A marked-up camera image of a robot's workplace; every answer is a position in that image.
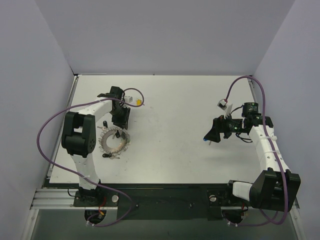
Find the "metal disc keyring holder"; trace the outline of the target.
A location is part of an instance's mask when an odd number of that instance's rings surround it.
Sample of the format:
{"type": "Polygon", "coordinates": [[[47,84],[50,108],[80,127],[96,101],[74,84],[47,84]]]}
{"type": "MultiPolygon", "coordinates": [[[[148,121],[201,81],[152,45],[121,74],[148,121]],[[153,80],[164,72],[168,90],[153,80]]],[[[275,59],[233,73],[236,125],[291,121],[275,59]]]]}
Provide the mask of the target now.
{"type": "Polygon", "coordinates": [[[97,126],[100,135],[98,137],[99,149],[103,158],[119,159],[130,145],[130,135],[125,129],[118,126],[97,126]]]}

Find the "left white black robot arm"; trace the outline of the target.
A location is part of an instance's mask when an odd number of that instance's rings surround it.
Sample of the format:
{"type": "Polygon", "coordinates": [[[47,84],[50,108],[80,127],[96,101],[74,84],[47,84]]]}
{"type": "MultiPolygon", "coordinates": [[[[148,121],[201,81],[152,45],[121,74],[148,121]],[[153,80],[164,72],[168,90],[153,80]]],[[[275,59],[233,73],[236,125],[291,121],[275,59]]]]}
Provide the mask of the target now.
{"type": "Polygon", "coordinates": [[[69,111],[64,117],[61,145],[73,159],[79,177],[79,188],[88,190],[85,200],[92,206],[99,205],[103,193],[97,190],[100,179],[96,173],[93,151],[100,144],[102,152],[116,158],[128,148],[130,136],[126,132],[131,109],[120,101],[125,100],[125,92],[112,86],[109,93],[101,93],[96,103],[78,111],[69,111]],[[96,135],[96,122],[104,115],[111,114],[113,126],[103,126],[99,139],[96,135]]]}

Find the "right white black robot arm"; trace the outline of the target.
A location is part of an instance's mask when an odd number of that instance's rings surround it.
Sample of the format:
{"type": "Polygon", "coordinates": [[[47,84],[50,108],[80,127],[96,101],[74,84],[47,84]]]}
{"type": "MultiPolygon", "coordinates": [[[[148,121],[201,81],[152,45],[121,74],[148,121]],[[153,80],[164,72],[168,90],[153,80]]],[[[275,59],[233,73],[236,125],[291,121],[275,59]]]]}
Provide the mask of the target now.
{"type": "Polygon", "coordinates": [[[248,134],[254,144],[261,173],[254,183],[230,180],[231,187],[223,192],[224,201],[230,205],[240,199],[253,208],[279,212],[290,211],[301,184],[298,174],[286,165],[274,134],[270,117],[248,114],[244,119],[223,115],[214,118],[212,127],[204,136],[205,141],[219,143],[232,134],[248,134]]]}

